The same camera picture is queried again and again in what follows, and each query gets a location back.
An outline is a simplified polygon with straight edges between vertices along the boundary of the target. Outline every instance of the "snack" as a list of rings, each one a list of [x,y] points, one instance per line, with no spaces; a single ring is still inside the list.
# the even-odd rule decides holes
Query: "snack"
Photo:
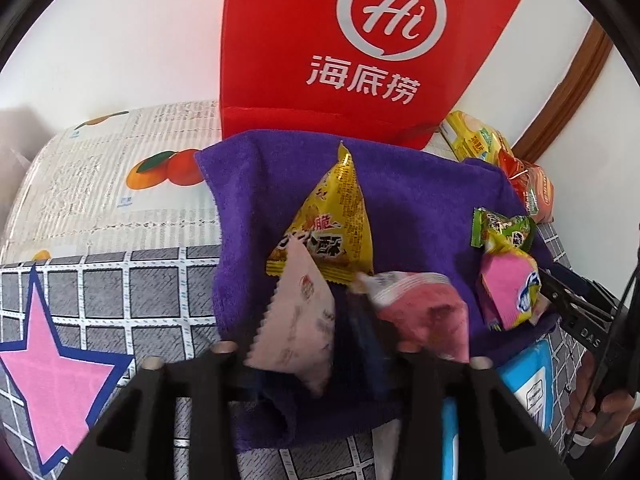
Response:
[[[524,165],[529,173],[530,200],[536,201],[536,212],[529,212],[537,224],[554,220],[554,185],[546,176],[545,170],[537,164]]]
[[[349,285],[355,272],[373,274],[373,246],[351,153],[340,143],[338,162],[306,198],[267,259],[271,276],[282,273],[289,238],[306,245],[326,280]]]
[[[442,121],[440,131],[458,160],[471,157],[497,164],[500,150],[513,156],[507,141],[498,130],[464,112],[450,113]]]
[[[295,374],[320,396],[332,368],[334,297],[302,242],[292,238],[287,253],[276,293],[244,364]]]
[[[536,223],[528,216],[507,218],[482,207],[474,209],[471,246],[482,247],[491,232],[504,235],[516,248],[528,251],[536,233]]]
[[[511,187],[527,208],[527,213],[530,216],[538,214],[538,204],[535,195],[532,194],[529,172],[524,163],[519,158],[500,150],[497,165],[509,179]]]
[[[378,318],[394,324],[400,339],[439,357],[469,361],[468,307],[449,279],[436,272],[358,274]]]
[[[538,300],[538,264],[503,235],[489,232],[478,277],[484,322],[492,330],[511,330],[529,320]]]

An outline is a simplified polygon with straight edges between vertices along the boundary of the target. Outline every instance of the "red paper bag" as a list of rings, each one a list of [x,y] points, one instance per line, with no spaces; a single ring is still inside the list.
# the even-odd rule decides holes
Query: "red paper bag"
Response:
[[[226,0],[223,137],[306,130],[423,148],[520,0]]]

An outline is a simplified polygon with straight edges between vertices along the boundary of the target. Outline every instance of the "pink star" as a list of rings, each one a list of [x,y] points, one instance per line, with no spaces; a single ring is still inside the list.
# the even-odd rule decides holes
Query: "pink star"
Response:
[[[45,474],[76,450],[132,356],[63,347],[34,269],[24,327],[26,343],[1,344],[0,360],[25,400]],[[54,455],[57,459],[47,464]]]

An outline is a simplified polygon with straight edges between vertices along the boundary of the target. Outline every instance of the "green snack packet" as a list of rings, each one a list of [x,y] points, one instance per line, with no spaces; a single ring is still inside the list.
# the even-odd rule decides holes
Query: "green snack packet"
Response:
[[[503,235],[515,247],[527,252],[533,243],[536,223],[529,216],[507,218],[501,214],[487,211],[482,207],[474,209],[471,246],[484,247],[489,231]]]

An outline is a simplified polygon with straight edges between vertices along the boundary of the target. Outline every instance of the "yellow snack packet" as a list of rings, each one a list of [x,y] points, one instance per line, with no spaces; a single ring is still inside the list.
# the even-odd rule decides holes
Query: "yellow snack packet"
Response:
[[[343,143],[338,162],[306,198],[267,259],[267,274],[279,276],[290,237],[301,240],[322,276],[349,285],[354,273],[373,274],[373,244],[353,157]]]
[[[442,121],[440,131],[460,161],[471,157],[497,165],[500,149],[513,156],[506,139],[498,130],[464,112],[457,110],[450,113]]]

